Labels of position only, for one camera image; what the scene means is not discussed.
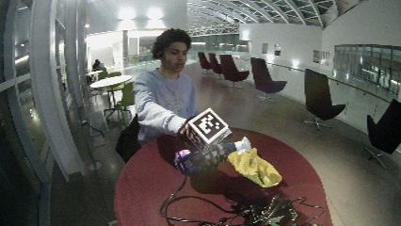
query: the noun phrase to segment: chair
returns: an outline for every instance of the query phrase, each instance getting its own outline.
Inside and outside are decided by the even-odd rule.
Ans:
[[[223,69],[221,69],[221,64],[219,63],[219,61],[216,59],[216,54],[209,53],[209,60],[211,60],[213,73],[216,73],[219,75],[219,80],[221,80]]]
[[[287,85],[287,81],[273,81],[271,73],[267,68],[265,60],[263,58],[251,58],[252,65],[252,74],[253,74],[253,82],[255,88],[264,92],[264,97],[259,97],[260,99],[271,100],[267,97],[267,93],[277,93],[280,92]]]
[[[240,72],[235,63],[235,59],[231,55],[220,55],[221,58],[221,70],[224,79],[233,82],[232,89],[236,87],[236,82],[241,82],[247,79],[249,71]]]
[[[108,73],[108,77],[115,77],[115,76],[121,76],[121,72],[112,72]],[[109,86],[105,88],[105,90],[108,91],[108,100],[109,100],[109,107],[112,107],[112,102],[111,102],[111,93],[112,93],[112,97],[115,98],[115,91],[123,90],[124,88],[124,83],[115,85],[115,86]]]
[[[127,122],[125,122],[124,111],[128,111],[131,118],[133,117],[132,113],[131,113],[131,110],[127,109],[127,106],[136,104],[133,89],[135,89],[135,82],[127,83],[123,90],[121,90],[121,92],[123,92],[121,100],[119,102],[116,102],[117,117],[120,119],[119,112],[121,112],[121,115],[123,115],[121,118],[124,120],[124,125],[125,126],[127,126]]]
[[[212,65],[205,57],[204,52],[199,52],[200,66],[205,69],[207,73],[212,69]]]
[[[108,77],[108,72],[107,71],[101,71],[99,74],[97,74],[97,77],[95,78],[95,81],[99,81],[101,79],[105,79]],[[95,96],[95,101],[97,101],[97,95],[101,95],[101,89],[92,89],[89,90],[89,98]]]
[[[128,127],[121,131],[116,141],[116,152],[121,156],[125,163],[140,149],[140,144],[137,142],[139,130],[140,125],[136,115]]]
[[[369,159],[376,159],[381,166],[387,169],[385,164],[380,160],[384,153],[392,154],[401,143],[401,104],[396,100],[391,101],[391,105],[380,121],[375,123],[373,118],[368,115],[368,135],[371,145],[379,149],[380,153],[375,153],[368,147],[365,150],[371,153]]]
[[[328,77],[315,72],[311,69],[305,71],[305,98],[307,110],[316,118],[315,121],[305,121],[313,123],[320,130],[320,126],[331,127],[321,121],[333,119],[345,109],[347,105],[333,105],[331,100]]]

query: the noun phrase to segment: red chair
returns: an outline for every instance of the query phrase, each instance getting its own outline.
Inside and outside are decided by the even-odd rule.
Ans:
[[[199,52],[199,59],[200,59],[200,66],[205,69],[207,73],[209,73],[209,70],[212,69],[212,65],[208,61],[208,58],[205,57],[204,52]]]
[[[216,54],[209,53],[209,60],[211,60],[213,73],[216,73],[219,75],[219,80],[221,80],[223,69],[221,69],[221,64],[219,63],[219,61],[216,59]]]
[[[269,100],[271,97],[267,97],[267,93],[280,92],[287,85],[287,81],[273,81],[271,73],[267,68],[265,60],[263,58],[251,58],[252,65],[252,74],[253,74],[253,82],[255,88],[264,92],[264,97],[261,98],[264,101]]]
[[[224,79],[233,82],[232,89],[237,89],[241,87],[236,87],[236,82],[241,82],[248,78],[249,71],[239,71],[235,59],[231,55],[220,55],[221,57],[221,70]]]

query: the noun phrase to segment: person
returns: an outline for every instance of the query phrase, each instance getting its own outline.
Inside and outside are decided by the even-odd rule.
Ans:
[[[95,72],[95,71],[100,71],[100,70],[101,70],[101,68],[100,68],[100,60],[96,59],[95,60],[95,64],[92,66],[92,71]]]
[[[143,73],[135,81],[141,147],[161,135],[183,133],[188,119],[199,114],[193,80],[181,72],[191,42],[184,30],[165,30],[152,47],[152,56],[160,60],[160,67]]]

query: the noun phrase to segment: gray floor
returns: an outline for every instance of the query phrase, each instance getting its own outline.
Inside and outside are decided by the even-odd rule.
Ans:
[[[124,74],[136,77],[140,71],[129,69]],[[389,169],[368,160],[367,134],[337,120],[328,121],[332,128],[319,132],[312,124],[304,123],[312,116],[303,104],[281,95],[272,95],[275,103],[260,102],[257,95],[263,94],[252,84],[241,82],[243,89],[228,88],[231,82],[207,74],[199,63],[187,65],[185,71],[196,81],[200,110],[212,107],[229,126],[277,138],[308,159],[325,186],[335,226],[401,225],[400,166],[387,156],[383,161]],[[80,110],[82,119],[105,130],[104,137],[91,131],[88,124],[79,125],[74,133],[87,165],[85,175],[67,183],[59,168],[54,169],[54,226],[115,225],[115,185],[124,167],[115,146],[123,126],[116,113],[107,126],[96,120],[107,106],[105,97],[92,97]],[[91,170],[93,162],[101,163],[97,170]]]

